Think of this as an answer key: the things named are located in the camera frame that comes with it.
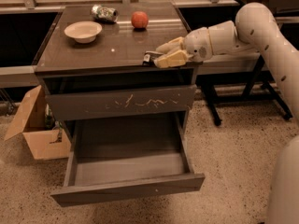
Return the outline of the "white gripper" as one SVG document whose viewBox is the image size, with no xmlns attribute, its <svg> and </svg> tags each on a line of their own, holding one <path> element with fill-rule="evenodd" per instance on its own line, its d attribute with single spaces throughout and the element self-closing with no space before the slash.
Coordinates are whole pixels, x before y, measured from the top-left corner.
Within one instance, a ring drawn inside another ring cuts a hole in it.
<svg viewBox="0 0 299 224">
<path fill-rule="evenodd" d="M 186 50 L 182 50 L 183 41 Z M 206 27 L 193 30 L 188 33 L 185 38 L 180 36 L 162 44 L 156 51 L 164 54 L 154 60 L 154 64 L 158 68 L 182 66 L 189 60 L 189 58 L 196 63 L 209 60 L 212 57 L 209 31 Z"/>
</svg>

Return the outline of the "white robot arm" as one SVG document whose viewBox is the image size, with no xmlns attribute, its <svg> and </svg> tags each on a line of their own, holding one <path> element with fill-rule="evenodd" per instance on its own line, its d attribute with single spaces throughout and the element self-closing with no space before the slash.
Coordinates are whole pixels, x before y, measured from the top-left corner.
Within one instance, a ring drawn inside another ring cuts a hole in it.
<svg viewBox="0 0 299 224">
<path fill-rule="evenodd" d="M 234 21 L 193 30 L 156 49 L 159 68 L 200 63 L 214 55 L 255 49 L 261 55 L 295 119 L 299 120 L 299 50 L 280 32 L 272 12 L 248 3 Z M 299 224 L 299 136 L 280 152 L 275 165 L 264 224 Z"/>
</svg>

